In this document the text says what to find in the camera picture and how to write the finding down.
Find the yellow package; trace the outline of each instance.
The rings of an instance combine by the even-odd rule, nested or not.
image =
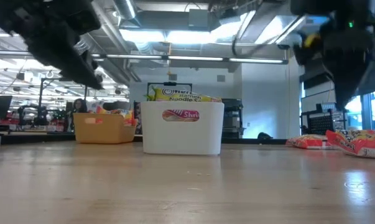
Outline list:
[[[221,98],[200,95],[184,90],[154,88],[155,101],[222,102]]]

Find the product label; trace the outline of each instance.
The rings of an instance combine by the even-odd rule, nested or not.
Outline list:
[[[165,121],[196,122],[200,119],[200,113],[196,110],[165,110],[162,112]]]

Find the white plastic bin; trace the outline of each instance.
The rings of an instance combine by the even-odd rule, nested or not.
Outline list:
[[[225,110],[223,103],[147,101],[141,103],[141,109],[145,153],[220,153]],[[178,116],[167,116],[172,113],[181,115],[179,118],[185,120],[175,121]]]

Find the wooden table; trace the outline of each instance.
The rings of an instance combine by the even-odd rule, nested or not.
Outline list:
[[[4,146],[0,224],[375,223],[375,159],[223,145],[153,156],[141,143]]]

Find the person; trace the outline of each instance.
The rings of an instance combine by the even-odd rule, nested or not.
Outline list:
[[[88,112],[88,108],[86,106],[86,101],[82,100],[81,98],[76,99],[73,104],[73,110],[67,113],[68,115],[67,132],[75,131],[73,114],[74,113],[87,113],[87,112]]]

